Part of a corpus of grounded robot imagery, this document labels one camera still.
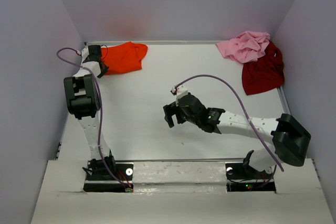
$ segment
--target dark red cloth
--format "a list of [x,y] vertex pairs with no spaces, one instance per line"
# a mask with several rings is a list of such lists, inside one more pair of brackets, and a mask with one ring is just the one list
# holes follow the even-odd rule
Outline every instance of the dark red cloth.
[[285,81],[284,63],[279,48],[270,41],[265,53],[258,61],[247,62],[243,66],[242,81],[247,95],[275,89]]

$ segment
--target orange cloth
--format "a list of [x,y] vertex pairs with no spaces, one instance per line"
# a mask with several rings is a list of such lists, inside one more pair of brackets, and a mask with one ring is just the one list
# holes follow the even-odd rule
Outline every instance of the orange cloth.
[[142,69],[141,60],[147,54],[144,44],[125,44],[101,48],[102,61],[110,67],[106,74],[128,73]]

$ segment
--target white table surface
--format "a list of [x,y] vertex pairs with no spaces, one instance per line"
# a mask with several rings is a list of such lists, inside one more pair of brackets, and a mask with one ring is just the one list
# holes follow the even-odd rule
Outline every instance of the white table surface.
[[[175,100],[173,85],[196,74],[212,74],[228,81],[240,95],[250,116],[277,118],[283,113],[276,89],[245,95],[243,65],[223,59],[215,45],[150,45],[136,72],[104,76],[99,80],[103,102],[103,134],[119,160],[200,159],[245,157],[262,147],[258,140],[238,135],[205,133],[193,124],[169,128],[163,106]],[[230,89],[210,78],[185,84],[206,107],[242,114]],[[88,160],[83,129],[69,115],[59,160]]]

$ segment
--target red cloth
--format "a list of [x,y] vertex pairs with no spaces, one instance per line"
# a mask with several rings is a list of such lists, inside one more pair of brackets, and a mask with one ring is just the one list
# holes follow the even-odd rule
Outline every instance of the red cloth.
[[141,60],[147,54],[147,49],[144,44],[132,42],[101,48],[102,61],[110,67],[106,74],[128,73],[142,69]]
[[247,95],[275,89],[285,81],[284,63],[279,48],[270,41],[265,53],[258,61],[248,62],[243,66],[242,81]]

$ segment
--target white panel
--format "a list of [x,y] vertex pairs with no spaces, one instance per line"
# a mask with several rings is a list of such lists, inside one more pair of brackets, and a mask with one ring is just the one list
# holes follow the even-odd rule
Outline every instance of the white panel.
[[[305,192],[280,194],[225,193],[219,186],[205,188],[178,184],[144,187],[132,194],[58,191],[55,189],[57,183],[51,178],[57,176],[55,172],[60,167],[70,172],[72,169],[68,168],[67,162],[71,164],[72,161],[54,161],[58,168],[48,165],[50,172],[46,173],[43,188],[49,190],[41,191],[32,224],[333,224],[323,192],[315,187]],[[307,160],[306,164],[300,173],[279,173],[282,179],[278,181],[276,178],[276,183],[282,188],[287,184],[299,189],[296,181],[316,178],[311,161]],[[82,177],[77,176],[77,180],[82,181]],[[63,176],[56,181],[64,184],[69,180]]]
[[41,192],[82,191],[86,175],[82,167],[87,167],[87,165],[87,160],[48,161]]
[[[184,123],[169,128],[163,106],[175,101],[170,90],[180,81],[201,73],[228,81],[240,95],[250,116],[277,118],[283,113],[276,89],[245,95],[241,84],[243,65],[223,59],[215,45],[151,45],[143,69],[99,80],[103,102],[103,133],[119,160],[245,157],[262,148],[257,139],[209,134]],[[242,114],[231,90],[210,78],[185,84],[206,107]],[[84,132],[70,115],[62,139],[60,160],[90,159]]]
[[219,40],[276,31],[294,0],[63,0],[86,41]]
[[225,174],[220,162],[135,162],[133,182],[225,184]]

